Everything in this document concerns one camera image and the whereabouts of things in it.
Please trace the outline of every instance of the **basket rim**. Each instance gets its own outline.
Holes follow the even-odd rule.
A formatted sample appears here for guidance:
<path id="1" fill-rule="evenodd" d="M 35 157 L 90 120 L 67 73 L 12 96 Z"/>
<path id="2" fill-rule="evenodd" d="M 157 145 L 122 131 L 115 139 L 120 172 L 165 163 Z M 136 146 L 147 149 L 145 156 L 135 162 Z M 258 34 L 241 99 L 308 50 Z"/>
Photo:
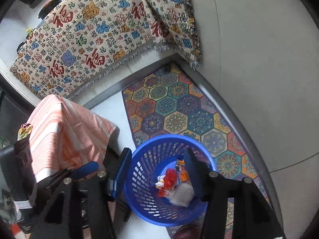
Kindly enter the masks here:
<path id="1" fill-rule="evenodd" d="M 159 135 L 159 136 L 156 136 L 156 137 L 153 137 L 147 141 L 145 141 L 144 143 L 142 143 L 138 148 L 135 149 L 135 151 L 133 152 L 132 154 L 132 159 L 134 158 L 134 156 L 140 151 L 142 150 L 146 145 L 154 142 L 154 141 L 157 141 L 157 140 L 162 140 L 162 139 L 167 139 L 167 138 L 176 138 L 176 139 L 182 139 L 182 140 L 186 140 L 187 142 L 189 143 L 192 143 L 194 144 L 196 147 L 199 148 L 199 150 L 202 151 L 203 154 L 205 154 L 205 156 L 208 158 L 211 166 L 212 166 L 212 169 L 213 170 L 217 170 L 216 168 L 216 164 L 214 162 L 214 159 L 211 155 L 211 153 L 204 147 L 203 144 L 201 144 L 200 142 L 196 141 L 195 139 L 193 138 L 190 138 L 188 136 L 183 136 L 183 135 L 178 135 L 178 134 L 163 134 L 163 135 Z M 132 201 L 130 200 L 130 197 L 128 196 L 128 193 L 127 193 L 127 187 L 126 187 L 126 182 L 127 182 L 127 179 L 125 180 L 125 184 L 124 184 L 124 193 L 125 193 L 125 197 L 126 197 L 126 200 L 127 200 L 127 203 L 129 204 L 130 208 L 134 211 L 134 213 L 140 217 L 141 219 L 151 223 L 151 224 L 154 224 L 154 225 L 157 225 L 157 226 L 163 226 L 163 227 L 172 227 L 172 226 L 179 226 L 179 225 L 182 225 L 183 223 L 181 222 L 175 222 L 175 223 L 166 223 L 166 222 L 159 222 L 159 221 L 154 221 L 152 219 L 149 219 L 148 217 L 144 216 L 143 214 L 141 214 L 136 208 L 135 206 L 133 205 Z"/>

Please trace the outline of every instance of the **silver screw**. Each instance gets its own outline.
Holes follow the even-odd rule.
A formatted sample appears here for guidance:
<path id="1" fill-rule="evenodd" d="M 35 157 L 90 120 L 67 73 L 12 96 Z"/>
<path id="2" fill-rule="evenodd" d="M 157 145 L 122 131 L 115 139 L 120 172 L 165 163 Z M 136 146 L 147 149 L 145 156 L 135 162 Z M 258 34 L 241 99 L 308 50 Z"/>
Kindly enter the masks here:
<path id="1" fill-rule="evenodd" d="M 65 178 L 64 180 L 63 180 L 63 183 L 64 184 L 70 184 L 72 182 L 72 179 L 71 178 Z"/>
<path id="2" fill-rule="evenodd" d="M 245 177 L 244 178 L 244 182 L 247 183 L 247 184 L 250 184 L 253 182 L 252 178 L 249 178 L 249 177 Z"/>
<path id="3" fill-rule="evenodd" d="M 98 172 L 98 177 L 102 178 L 106 175 L 106 171 L 100 171 Z"/>
<path id="4" fill-rule="evenodd" d="M 211 171 L 211 172 L 209 172 L 208 175 L 209 175 L 210 177 L 212 177 L 212 178 L 216 178 L 216 177 L 218 176 L 218 172 Z"/>

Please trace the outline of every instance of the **blue plastic basket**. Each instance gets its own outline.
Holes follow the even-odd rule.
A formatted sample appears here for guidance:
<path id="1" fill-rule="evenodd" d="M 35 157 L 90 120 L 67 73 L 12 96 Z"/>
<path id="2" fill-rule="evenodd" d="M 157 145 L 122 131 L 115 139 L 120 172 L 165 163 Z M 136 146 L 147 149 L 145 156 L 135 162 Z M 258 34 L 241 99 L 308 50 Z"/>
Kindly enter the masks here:
<path id="1" fill-rule="evenodd" d="M 192 148 L 197 159 L 206 162 L 210 170 L 216 170 L 209 151 L 187 136 L 156 136 L 134 151 L 125 194 L 131 209 L 145 221 L 158 226 L 178 226 L 192 222 L 206 211 L 207 202 L 202 203 L 198 198 L 185 208 L 157 196 L 157 176 L 164 175 L 167 168 L 175 168 L 177 158 L 183 158 L 187 148 Z"/>

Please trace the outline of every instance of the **hexagon tile pattern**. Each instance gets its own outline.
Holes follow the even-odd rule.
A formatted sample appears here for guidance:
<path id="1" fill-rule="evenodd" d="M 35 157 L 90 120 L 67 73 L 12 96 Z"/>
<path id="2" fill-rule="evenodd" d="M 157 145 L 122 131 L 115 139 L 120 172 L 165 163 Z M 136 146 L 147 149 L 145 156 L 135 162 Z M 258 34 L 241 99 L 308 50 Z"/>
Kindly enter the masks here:
<path id="1" fill-rule="evenodd" d="M 176 63 L 130 85 L 122 95 L 136 147 L 162 134 L 191 137 L 212 154 L 219 173 L 235 180 L 251 177 L 269 202 L 261 177 L 225 116 Z M 226 234 L 231 236 L 233 200 L 228 201 Z"/>

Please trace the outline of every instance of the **pink striped cloth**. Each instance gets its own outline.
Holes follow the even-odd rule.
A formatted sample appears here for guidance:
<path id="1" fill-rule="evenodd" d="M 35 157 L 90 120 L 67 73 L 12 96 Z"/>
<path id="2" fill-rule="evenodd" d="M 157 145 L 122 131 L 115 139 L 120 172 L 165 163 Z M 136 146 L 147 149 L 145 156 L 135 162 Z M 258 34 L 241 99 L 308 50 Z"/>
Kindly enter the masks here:
<path id="1" fill-rule="evenodd" d="M 37 182 L 65 168 L 95 161 L 103 168 L 109 138 L 116 126 L 90 110 L 57 95 L 45 97 L 28 119 L 29 143 Z"/>

